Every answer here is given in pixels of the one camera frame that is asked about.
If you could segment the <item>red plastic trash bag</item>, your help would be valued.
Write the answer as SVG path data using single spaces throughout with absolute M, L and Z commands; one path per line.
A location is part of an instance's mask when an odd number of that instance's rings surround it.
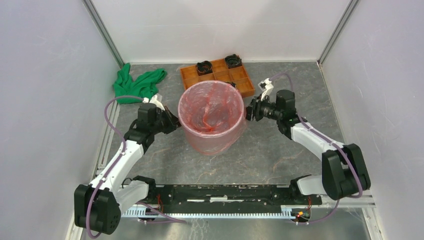
M 207 156 L 227 151 L 247 128 L 244 100 L 228 82 L 192 85 L 181 95 L 177 114 L 188 143 Z

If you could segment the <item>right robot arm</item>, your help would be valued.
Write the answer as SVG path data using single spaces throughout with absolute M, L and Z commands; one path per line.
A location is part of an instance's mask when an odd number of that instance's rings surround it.
M 302 204 L 309 195 L 326 195 L 332 200 L 360 198 L 371 188 L 371 180 L 361 148 L 324 135 L 301 117 L 296 109 L 295 93 L 279 90 L 270 101 L 266 92 L 252 99 L 246 107 L 248 121 L 274 120 L 288 139 L 302 145 L 321 162 L 320 175 L 305 175 L 290 182 L 289 199 Z

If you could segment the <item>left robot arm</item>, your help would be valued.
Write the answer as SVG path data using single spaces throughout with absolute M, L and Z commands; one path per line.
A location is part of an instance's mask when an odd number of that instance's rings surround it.
M 178 118 L 160 103 L 142 103 L 137 118 L 122 136 L 122 143 L 104 170 L 89 184 L 74 191 L 74 224 L 89 234 L 112 234 L 121 216 L 136 202 L 153 203 L 157 198 L 154 180 L 136 177 L 121 187 L 129 171 L 140 160 L 157 134 L 180 127 Z

